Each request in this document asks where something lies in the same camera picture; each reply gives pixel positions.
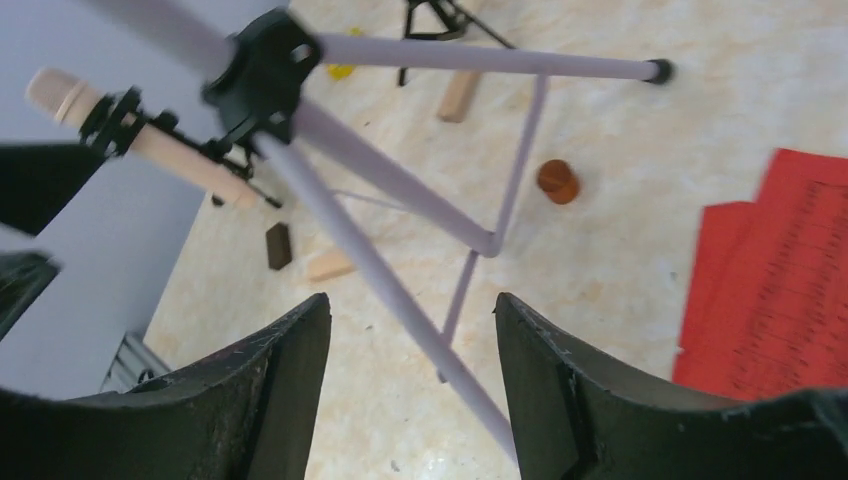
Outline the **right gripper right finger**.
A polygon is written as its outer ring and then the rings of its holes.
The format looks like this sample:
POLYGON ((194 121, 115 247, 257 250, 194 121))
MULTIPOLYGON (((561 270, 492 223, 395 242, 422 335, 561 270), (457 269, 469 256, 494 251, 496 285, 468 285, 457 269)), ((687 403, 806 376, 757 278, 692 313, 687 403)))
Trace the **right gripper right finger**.
POLYGON ((843 479, 847 393, 739 401, 673 384, 501 293, 499 357, 525 479, 843 479))

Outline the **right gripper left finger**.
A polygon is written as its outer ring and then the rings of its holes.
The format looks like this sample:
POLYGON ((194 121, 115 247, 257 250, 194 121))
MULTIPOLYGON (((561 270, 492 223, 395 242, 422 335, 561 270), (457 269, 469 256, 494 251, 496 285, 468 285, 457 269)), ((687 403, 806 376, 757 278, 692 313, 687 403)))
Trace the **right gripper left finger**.
POLYGON ((316 294, 126 393, 1 394, 5 479, 301 479, 331 339, 316 294))

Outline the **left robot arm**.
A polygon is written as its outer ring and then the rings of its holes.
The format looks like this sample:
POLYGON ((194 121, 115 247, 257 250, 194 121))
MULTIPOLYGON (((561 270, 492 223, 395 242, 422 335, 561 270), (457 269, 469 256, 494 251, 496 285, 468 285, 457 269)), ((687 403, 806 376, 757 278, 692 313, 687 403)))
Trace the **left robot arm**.
MULTIPOLYGON (((30 237, 39 235, 106 162, 76 143, 1 146, 1 224, 30 237)), ((1 253, 1 335, 60 273, 39 250, 1 253)))

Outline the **red sheet music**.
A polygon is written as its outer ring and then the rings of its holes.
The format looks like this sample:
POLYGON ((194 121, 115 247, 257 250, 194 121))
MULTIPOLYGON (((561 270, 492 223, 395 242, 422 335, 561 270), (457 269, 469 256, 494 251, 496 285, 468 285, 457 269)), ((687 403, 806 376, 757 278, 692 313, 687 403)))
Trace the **red sheet music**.
POLYGON ((779 149, 706 207, 672 379, 737 400, 847 383, 847 162, 779 149))

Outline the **toy microphone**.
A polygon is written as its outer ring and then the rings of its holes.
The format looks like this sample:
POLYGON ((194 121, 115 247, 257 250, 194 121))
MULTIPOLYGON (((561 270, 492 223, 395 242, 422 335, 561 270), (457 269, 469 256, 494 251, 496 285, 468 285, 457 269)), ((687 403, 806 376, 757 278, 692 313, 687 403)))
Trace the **toy microphone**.
POLYGON ((209 192, 213 203, 252 207, 262 201, 279 209, 281 200, 251 183, 255 164, 238 143, 224 138, 197 141, 178 129, 179 118, 164 110, 145 112, 141 90, 104 93, 77 76, 43 68, 30 80, 25 98, 62 125, 80 143, 107 159, 135 153, 209 192))

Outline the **silver music stand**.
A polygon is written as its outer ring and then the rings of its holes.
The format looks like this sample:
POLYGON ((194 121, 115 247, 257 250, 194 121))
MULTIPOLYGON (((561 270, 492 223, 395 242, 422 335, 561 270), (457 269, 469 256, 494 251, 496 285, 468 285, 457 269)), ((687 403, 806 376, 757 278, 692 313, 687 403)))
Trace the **silver music stand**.
POLYGON ((229 136, 235 140, 251 139, 267 154, 274 171, 357 265, 378 298, 504 452, 514 457, 516 449, 508 420, 452 350, 448 336, 436 329, 293 145, 293 138, 303 136, 350 172, 466 244, 468 263, 474 264, 478 257, 493 258, 502 249, 551 77, 611 78, 663 85, 673 77, 674 65, 666 59, 632 61, 433 41, 311 34, 283 8, 269 10, 231 37, 221 35, 176 1, 94 1, 91 8, 205 80, 205 99, 218 109, 229 136), (482 228, 351 128, 304 98, 302 84, 320 63, 533 75, 533 102, 496 229, 482 228))

